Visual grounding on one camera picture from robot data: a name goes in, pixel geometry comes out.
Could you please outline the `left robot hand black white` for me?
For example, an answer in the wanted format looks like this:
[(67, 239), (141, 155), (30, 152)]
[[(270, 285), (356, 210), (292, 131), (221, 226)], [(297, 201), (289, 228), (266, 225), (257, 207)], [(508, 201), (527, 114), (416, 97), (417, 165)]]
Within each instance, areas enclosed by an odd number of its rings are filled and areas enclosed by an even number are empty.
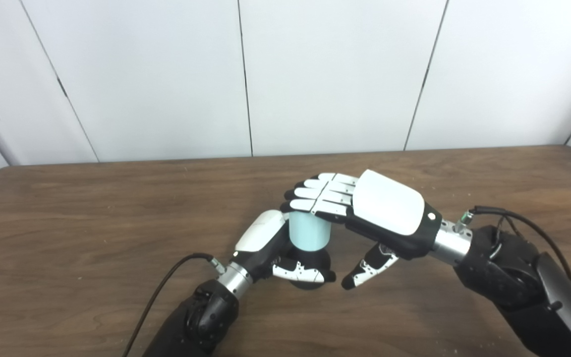
[(277, 277), (299, 289), (317, 289), (336, 280), (326, 250), (330, 233), (329, 224), (311, 215), (291, 218), (268, 210), (238, 240), (229, 268), (249, 284)]

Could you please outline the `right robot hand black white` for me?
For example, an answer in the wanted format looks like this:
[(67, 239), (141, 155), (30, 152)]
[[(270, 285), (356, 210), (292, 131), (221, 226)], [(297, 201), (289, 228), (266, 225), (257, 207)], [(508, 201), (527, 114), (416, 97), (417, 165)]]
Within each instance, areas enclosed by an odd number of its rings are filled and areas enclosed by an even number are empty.
[(428, 255), (443, 221), (417, 190), (372, 170), (359, 177), (317, 174), (286, 191), (284, 199), (283, 213), (311, 213), (375, 242), (343, 278), (345, 290), (384, 272), (399, 258)]

